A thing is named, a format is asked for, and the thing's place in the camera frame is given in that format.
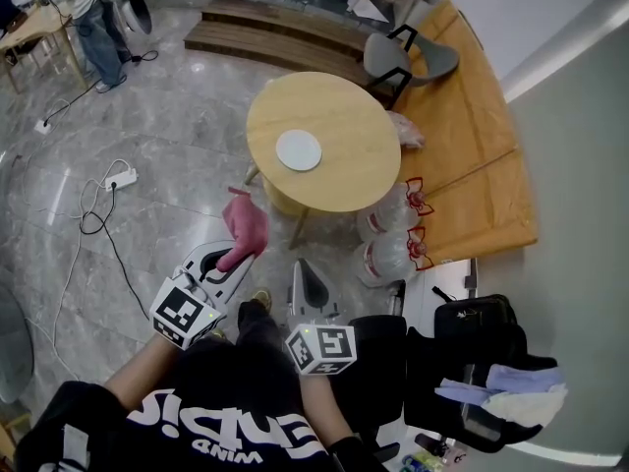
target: folded cloth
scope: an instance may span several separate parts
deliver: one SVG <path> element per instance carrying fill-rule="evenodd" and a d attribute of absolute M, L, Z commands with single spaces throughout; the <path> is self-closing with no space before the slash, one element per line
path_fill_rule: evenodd
<path fill-rule="evenodd" d="M 551 386 L 563 382 L 563 376 L 557 367 L 540 371 L 521 371 L 493 364 L 489 368 L 485 386 L 511 393 L 542 393 L 549 391 Z"/>
<path fill-rule="evenodd" d="M 508 393 L 503 391 L 488 398 L 481 407 L 497 418 L 523 427 L 545 427 L 557 414 L 568 394 L 565 384 L 551 386 L 546 393 Z"/>
<path fill-rule="evenodd" d="M 450 400 L 463 402 L 464 404 L 483 405 L 492 395 L 500 393 L 500 390 L 487 389 L 473 384 L 454 382 L 444 378 L 441 387 L 435 388 L 434 392 Z"/>
<path fill-rule="evenodd" d="M 232 190 L 238 194 L 223 210 L 223 219 L 236 246 L 216 263 L 219 271 L 227 272 L 249 254 L 258 257 L 268 242 L 268 219 L 266 213 L 252 203 L 249 194 Z"/>

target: white sneaker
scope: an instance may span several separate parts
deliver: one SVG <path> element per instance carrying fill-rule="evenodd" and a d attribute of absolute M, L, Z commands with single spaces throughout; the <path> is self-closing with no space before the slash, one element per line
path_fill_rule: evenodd
<path fill-rule="evenodd" d="M 108 92 L 111 89 L 111 86 L 104 83 L 103 81 L 98 81 L 96 84 L 96 90 L 103 94 L 104 92 Z"/>

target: pink cloth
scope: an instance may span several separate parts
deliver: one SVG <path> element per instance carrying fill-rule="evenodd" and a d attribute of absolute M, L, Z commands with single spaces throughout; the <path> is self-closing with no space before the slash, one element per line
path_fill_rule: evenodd
<path fill-rule="evenodd" d="M 227 272 L 248 254 L 258 257 L 268 242 L 268 219 L 266 213 L 252 203 L 249 194 L 230 188 L 238 194 L 223 210 L 223 218 L 236 246 L 216 263 L 219 271 Z"/>

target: large water bottle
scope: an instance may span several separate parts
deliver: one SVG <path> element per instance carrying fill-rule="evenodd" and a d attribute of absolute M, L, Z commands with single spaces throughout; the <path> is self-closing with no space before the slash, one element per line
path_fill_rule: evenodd
<path fill-rule="evenodd" d="M 424 215 L 432 213 L 422 185 L 421 178 L 396 184 L 376 204 L 361 209 L 356 216 L 361 239 L 370 241 L 386 232 L 406 231 L 418 225 Z"/>
<path fill-rule="evenodd" d="M 391 231 L 363 243 L 352 256 L 354 273 L 367 287 L 380 287 L 407 279 L 418 268 L 424 268 L 426 245 L 415 232 Z"/>

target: table top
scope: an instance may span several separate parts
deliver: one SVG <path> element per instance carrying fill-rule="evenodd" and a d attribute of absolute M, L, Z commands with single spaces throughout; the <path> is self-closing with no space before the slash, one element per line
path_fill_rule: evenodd
<path fill-rule="evenodd" d="M 52 5 L 46 7 L 37 6 L 29 9 L 29 17 L 26 22 L 12 33 L 7 33 L 0 39 L 0 50 L 16 47 L 27 40 L 60 30 L 70 21 L 70 9 L 67 5 L 62 4 L 59 6 L 59 10 L 66 18 L 60 17 Z"/>
<path fill-rule="evenodd" d="M 310 171 L 284 166 L 275 143 L 305 130 L 322 149 Z M 291 200 L 322 211 L 355 211 L 381 199 L 400 169 L 400 143 L 382 105 L 355 84 L 303 72 L 270 82 L 247 118 L 247 142 L 260 173 Z"/>

